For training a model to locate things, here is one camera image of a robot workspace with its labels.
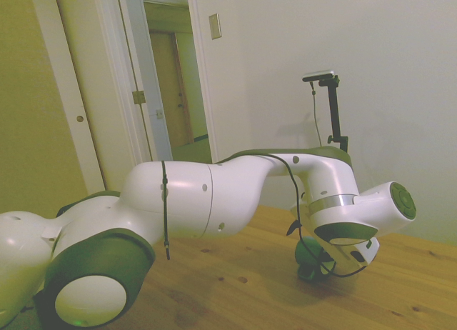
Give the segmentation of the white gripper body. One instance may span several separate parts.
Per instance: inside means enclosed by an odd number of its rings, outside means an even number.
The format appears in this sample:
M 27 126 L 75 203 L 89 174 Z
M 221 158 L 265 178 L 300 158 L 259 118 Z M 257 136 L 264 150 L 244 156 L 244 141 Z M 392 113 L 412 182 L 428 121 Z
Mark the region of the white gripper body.
M 325 243 L 323 248 L 342 269 L 357 268 L 357 260 L 351 255 L 351 252 L 355 249 L 354 246 L 334 246 Z

